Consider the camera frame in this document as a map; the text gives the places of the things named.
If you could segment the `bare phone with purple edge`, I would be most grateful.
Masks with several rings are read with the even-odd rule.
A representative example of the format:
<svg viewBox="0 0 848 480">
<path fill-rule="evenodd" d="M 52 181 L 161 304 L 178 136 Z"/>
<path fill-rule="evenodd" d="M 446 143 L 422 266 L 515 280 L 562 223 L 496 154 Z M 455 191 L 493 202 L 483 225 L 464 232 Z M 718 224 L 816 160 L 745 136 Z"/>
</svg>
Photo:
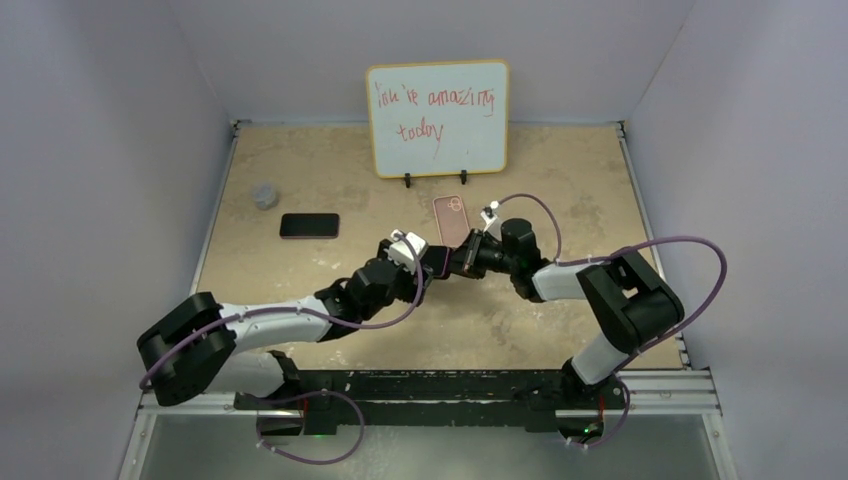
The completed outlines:
<svg viewBox="0 0 848 480">
<path fill-rule="evenodd" d="M 285 213 L 281 217 L 282 239 L 332 239 L 339 235 L 338 213 Z"/>
</svg>

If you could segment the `black phone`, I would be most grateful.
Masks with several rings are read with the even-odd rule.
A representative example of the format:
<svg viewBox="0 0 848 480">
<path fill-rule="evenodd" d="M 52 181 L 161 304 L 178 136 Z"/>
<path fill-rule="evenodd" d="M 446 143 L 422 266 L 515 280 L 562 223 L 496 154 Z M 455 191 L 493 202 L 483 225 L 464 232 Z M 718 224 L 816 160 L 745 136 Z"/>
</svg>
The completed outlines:
<svg viewBox="0 0 848 480">
<path fill-rule="evenodd" d="M 423 254 L 421 263 L 429 270 L 434 279 L 446 280 L 450 277 L 450 263 L 453 249 L 444 245 L 431 245 Z"/>
</svg>

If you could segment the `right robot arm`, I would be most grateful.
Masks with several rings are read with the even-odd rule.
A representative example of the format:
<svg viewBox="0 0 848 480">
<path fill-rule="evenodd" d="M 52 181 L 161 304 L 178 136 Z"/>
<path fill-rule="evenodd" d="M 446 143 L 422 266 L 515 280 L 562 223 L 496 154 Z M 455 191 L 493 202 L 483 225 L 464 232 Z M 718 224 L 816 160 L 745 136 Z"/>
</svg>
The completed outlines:
<svg viewBox="0 0 848 480">
<path fill-rule="evenodd" d="M 587 301 L 600 332 L 561 369 L 561 392 L 576 407 L 596 399 L 628 359 L 684 319 L 682 302 L 641 254 L 558 265 L 542 256 L 532 224 L 521 218 L 506 220 L 497 236 L 472 230 L 452 249 L 448 268 L 471 279 L 506 274 L 532 303 Z"/>
</svg>

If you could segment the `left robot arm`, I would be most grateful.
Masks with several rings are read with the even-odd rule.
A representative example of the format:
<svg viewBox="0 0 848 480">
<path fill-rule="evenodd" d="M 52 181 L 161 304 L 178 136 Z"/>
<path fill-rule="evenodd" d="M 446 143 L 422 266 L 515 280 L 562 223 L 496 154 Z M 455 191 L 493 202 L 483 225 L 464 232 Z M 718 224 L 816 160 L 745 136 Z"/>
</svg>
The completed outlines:
<svg viewBox="0 0 848 480">
<path fill-rule="evenodd" d="M 423 263 L 428 243 L 400 231 L 350 276 L 298 300 L 263 305 L 221 303 L 197 292 L 136 341 L 145 373 L 143 391 L 162 406 L 186 402 L 247 368 L 278 365 L 258 349 L 283 343 L 320 343 L 358 330 L 396 325 L 423 299 L 432 275 Z"/>
</svg>

